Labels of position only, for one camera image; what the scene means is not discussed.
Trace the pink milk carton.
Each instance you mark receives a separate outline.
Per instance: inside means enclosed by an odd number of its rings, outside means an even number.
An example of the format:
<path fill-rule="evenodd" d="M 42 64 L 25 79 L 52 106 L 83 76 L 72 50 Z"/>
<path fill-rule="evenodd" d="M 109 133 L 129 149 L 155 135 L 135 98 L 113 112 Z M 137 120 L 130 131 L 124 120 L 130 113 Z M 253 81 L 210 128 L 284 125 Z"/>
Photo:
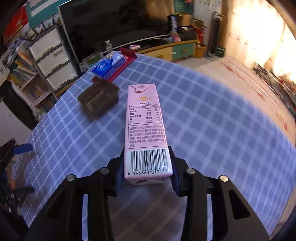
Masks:
<path fill-rule="evenodd" d="M 125 121 L 125 179 L 133 185 L 156 184 L 172 174 L 156 85 L 130 85 Z"/>

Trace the teal yellow tv cabinet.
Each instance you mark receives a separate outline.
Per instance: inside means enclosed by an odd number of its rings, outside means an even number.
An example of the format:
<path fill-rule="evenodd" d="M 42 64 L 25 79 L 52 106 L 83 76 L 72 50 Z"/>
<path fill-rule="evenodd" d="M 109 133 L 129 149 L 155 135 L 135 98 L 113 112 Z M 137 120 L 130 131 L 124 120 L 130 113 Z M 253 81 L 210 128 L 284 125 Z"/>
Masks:
<path fill-rule="evenodd" d="M 180 41 L 147 48 L 136 51 L 136 53 L 174 62 L 179 59 L 192 57 L 195 54 L 197 44 L 200 44 L 199 40 Z"/>

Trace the white drawer unit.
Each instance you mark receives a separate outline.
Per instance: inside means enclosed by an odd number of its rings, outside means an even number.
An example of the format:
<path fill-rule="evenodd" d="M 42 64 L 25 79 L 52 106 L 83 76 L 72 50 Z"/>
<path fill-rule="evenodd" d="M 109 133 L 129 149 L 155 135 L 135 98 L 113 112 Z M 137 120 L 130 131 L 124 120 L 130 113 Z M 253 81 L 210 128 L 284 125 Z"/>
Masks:
<path fill-rule="evenodd" d="M 57 25 L 41 32 L 28 48 L 37 71 L 56 93 L 78 78 Z"/>

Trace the clear water bottle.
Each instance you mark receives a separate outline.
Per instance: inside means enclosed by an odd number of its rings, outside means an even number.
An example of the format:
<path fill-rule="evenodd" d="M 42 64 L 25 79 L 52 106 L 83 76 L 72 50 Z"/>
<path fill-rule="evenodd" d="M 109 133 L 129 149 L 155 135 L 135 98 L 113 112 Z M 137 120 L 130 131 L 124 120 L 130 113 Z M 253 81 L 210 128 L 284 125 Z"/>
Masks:
<path fill-rule="evenodd" d="M 111 52 L 113 50 L 112 44 L 111 44 L 111 42 L 109 40 L 106 40 L 105 45 L 106 45 L 105 48 L 106 48 L 107 53 L 109 53 L 109 52 Z"/>

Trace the large flat television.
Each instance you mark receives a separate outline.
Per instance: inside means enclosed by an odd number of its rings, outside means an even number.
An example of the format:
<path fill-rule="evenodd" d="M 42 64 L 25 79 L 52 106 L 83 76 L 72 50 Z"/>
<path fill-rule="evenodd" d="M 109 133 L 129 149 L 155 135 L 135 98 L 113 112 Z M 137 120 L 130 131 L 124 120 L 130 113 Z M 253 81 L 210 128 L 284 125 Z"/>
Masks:
<path fill-rule="evenodd" d="M 77 63 L 142 39 L 167 35 L 173 1 L 67 1 L 58 6 L 65 34 Z"/>

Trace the blue tissue pack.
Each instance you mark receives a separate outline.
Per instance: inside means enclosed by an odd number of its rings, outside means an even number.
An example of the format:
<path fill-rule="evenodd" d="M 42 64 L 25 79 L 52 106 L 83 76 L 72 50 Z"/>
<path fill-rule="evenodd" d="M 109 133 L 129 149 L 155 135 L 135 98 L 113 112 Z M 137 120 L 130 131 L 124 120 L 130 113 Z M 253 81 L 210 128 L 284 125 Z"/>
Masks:
<path fill-rule="evenodd" d="M 126 63 L 126 57 L 117 52 L 110 52 L 95 66 L 92 73 L 103 80 L 108 80 Z"/>

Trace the cream window curtains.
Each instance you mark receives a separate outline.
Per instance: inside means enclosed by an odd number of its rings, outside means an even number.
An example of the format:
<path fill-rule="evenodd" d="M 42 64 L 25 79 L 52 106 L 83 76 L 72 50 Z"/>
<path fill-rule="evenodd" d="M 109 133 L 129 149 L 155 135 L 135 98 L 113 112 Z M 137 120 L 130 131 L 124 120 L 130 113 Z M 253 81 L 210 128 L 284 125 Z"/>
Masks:
<path fill-rule="evenodd" d="M 223 1 L 225 54 L 295 81 L 295 37 L 267 1 Z"/>

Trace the black tower fan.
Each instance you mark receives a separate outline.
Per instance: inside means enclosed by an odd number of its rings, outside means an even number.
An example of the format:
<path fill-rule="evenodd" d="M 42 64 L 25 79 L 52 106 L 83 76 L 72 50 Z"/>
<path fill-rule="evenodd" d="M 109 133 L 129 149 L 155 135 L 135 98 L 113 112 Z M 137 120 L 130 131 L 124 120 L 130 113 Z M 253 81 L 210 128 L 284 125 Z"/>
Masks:
<path fill-rule="evenodd" d="M 214 11 L 212 14 L 210 37 L 208 42 L 207 58 L 213 61 L 216 56 L 222 27 L 222 15 Z"/>

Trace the white air conditioner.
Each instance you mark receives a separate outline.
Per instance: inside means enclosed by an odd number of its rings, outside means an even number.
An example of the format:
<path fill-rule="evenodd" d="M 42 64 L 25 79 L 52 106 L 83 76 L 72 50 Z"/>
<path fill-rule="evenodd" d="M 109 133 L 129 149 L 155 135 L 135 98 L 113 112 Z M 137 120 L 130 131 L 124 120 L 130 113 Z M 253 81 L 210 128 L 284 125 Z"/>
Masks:
<path fill-rule="evenodd" d="M 204 30 L 204 43 L 206 45 L 208 45 L 210 38 L 213 13 L 216 11 L 222 14 L 222 3 L 222 0 L 194 0 L 194 18 L 203 21 L 207 27 Z"/>

